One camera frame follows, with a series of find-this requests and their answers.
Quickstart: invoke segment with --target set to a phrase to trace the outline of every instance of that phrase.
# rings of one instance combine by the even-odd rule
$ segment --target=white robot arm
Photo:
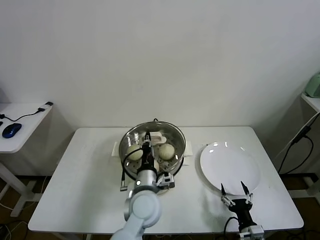
[[[129,203],[129,218],[124,228],[116,231],[112,240],[141,240],[145,228],[156,224],[161,216],[157,195],[150,190],[135,194]]]
[[[154,167],[155,160],[152,155],[149,132],[145,134],[145,141],[141,149],[143,151],[141,167],[137,171],[133,190],[129,191],[128,198],[125,201],[127,210],[124,212],[124,218],[127,222],[124,228],[114,233],[111,240],[141,240],[145,229],[155,225],[161,216],[162,208],[157,192],[161,189],[175,187],[173,175],[168,172],[159,175]],[[120,190],[127,190],[123,179],[121,179]]]

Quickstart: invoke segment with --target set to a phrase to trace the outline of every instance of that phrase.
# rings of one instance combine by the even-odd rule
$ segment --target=white side table
[[[0,114],[5,114],[11,119],[17,119],[22,115],[33,114],[41,106],[40,103],[1,103],[0,104]],[[0,135],[0,153],[1,154],[13,154],[19,151],[26,141],[29,139],[31,134],[35,131],[41,121],[45,118],[48,112],[51,110],[52,106],[47,108],[45,111],[39,112],[32,116],[26,116],[21,118],[17,123],[22,124],[22,128],[12,137],[4,138]],[[0,126],[0,134],[2,134],[4,128],[13,122],[4,118],[0,119],[3,124]],[[39,202],[42,194],[33,193],[33,187],[36,181],[30,181],[27,186],[24,185],[12,172],[10,172],[1,162],[0,162],[0,178],[2,178],[7,184],[0,192],[0,200],[6,194],[9,187],[15,189],[21,194],[18,202],[16,203],[13,211],[11,212],[11,217],[19,216],[26,202]]]

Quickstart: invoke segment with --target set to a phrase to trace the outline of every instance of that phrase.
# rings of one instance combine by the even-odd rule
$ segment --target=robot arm
[[[264,240],[265,231],[261,225],[257,225],[251,215],[250,210],[253,206],[253,194],[249,192],[247,186],[241,182],[246,198],[230,199],[221,184],[221,201],[228,207],[228,209],[235,213],[239,223],[240,240]]]
[[[141,240],[145,228],[156,224],[161,216],[157,195],[150,190],[135,194],[129,203],[129,218],[124,228],[116,231],[112,240]]]
[[[164,172],[157,176],[149,132],[145,134],[141,149],[141,167],[137,170],[133,190],[125,201],[128,209],[124,218],[127,222],[124,228],[114,233],[111,240],[141,240],[145,229],[155,225],[161,216],[161,204],[156,193],[175,186],[174,177],[170,173]],[[121,181],[121,190],[127,190],[123,187],[124,181]]]

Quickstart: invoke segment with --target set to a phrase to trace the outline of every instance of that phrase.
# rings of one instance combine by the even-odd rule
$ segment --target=white table
[[[305,100],[317,113],[320,112],[320,98],[312,98],[304,93],[301,94],[301,98]],[[289,193],[293,199],[301,198],[315,198],[318,204],[320,205],[320,180],[313,182],[311,177],[303,178],[305,183],[308,186],[308,189],[303,190],[290,190]]]
[[[1,103],[0,114],[5,114],[7,117],[15,120],[22,115],[33,114],[42,105],[43,104],[41,103]],[[39,112],[32,116],[23,117],[17,121],[17,123],[22,124],[22,127],[12,138],[4,138],[2,135],[0,135],[0,153],[13,154],[19,151],[29,139],[31,134],[35,131],[37,126],[51,110],[51,108],[52,107],[50,106],[45,111]],[[2,134],[4,128],[13,122],[6,118],[0,119],[0,121],[3,122],[3,124],[0,126],[0,134]],[[40,200],[42,194],[32,192],[36,181],[30,181],[27,186],[24,185],[1,162],[0,178],[7,182],[6,186],[0,192],[0,200],[6,194],[10,186],[21,194],[21,197],[10,214],[11,217],[19,216],[26,202],[38,202]]]
[[[57,166],[28,227],[51,233],[113,234],[125,224],[126,192],[120,192],[121,164],[111,157],[113,146],[128,128],[78,129]],[[233,214],[199,170],[206,144],[236,142],[255,157],[261,181],[253,193],[253,220],[265,231],[298,229],[304,225],[255,132],[250,127],[182,127],[193,156],[175,176],[175,188],[160,195],[162,216],[147,234],[221,233]],[[228,232],[237,232],[231,221]]]

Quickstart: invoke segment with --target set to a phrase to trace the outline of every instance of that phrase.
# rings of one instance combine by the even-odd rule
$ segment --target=stainless steel pot
[[[166,144],[171,144],[174,147],[174,156],[170,160],[163,160],[159,157],[159,147],[157,144],[153,147],[154,160],[159,163],[160,172],[169,172],[175,175],[182,163],[184,152],[186,149],[186,139],[182,131],[175,125],[164,121],[150,121],[141,123],[131,128],[121,139],[119,144],[119,156],[121,162],[124,161],[128,148],[133,144],[142,145],[143,138],[146,132],[159,132],[166,138]],[[138,161],[128,161],[124,169],[127,175],[132,179],[137,177],[137,169],[141,166],[141,159]]]

